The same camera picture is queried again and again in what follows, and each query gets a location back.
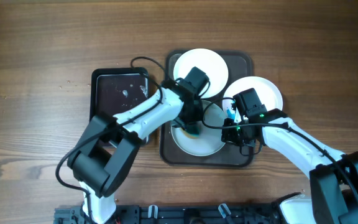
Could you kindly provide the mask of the green yellow sponge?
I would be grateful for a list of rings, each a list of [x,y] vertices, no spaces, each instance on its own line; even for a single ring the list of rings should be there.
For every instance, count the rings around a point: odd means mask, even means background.
[[[188,138],[198,138],[200,136],[200,125],[198,123],[188,123],[185,125],[184,134]]]

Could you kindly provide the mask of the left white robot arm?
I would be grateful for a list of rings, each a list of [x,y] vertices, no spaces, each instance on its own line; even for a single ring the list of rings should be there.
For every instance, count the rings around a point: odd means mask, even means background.
[[[77,190],[84,193],[83,211],[90,223],[106,223],[115,214],[114,193],[149,134],[169,121],[178,120],[183,129],[199,121],[199,100],[209,86],[209,80],[167,80],[135,108],[91,119],[63,159],[80,183]]]

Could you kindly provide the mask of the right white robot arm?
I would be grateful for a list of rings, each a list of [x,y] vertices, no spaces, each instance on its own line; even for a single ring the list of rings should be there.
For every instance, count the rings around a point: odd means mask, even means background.
[[[235,123],[226,119],[223,141],[241,146],[250,140],[284,155],[310,181],[310,197],[280,203],[286,223],[358,223],[358,152],[345,154],[318,141],[280,110]]]

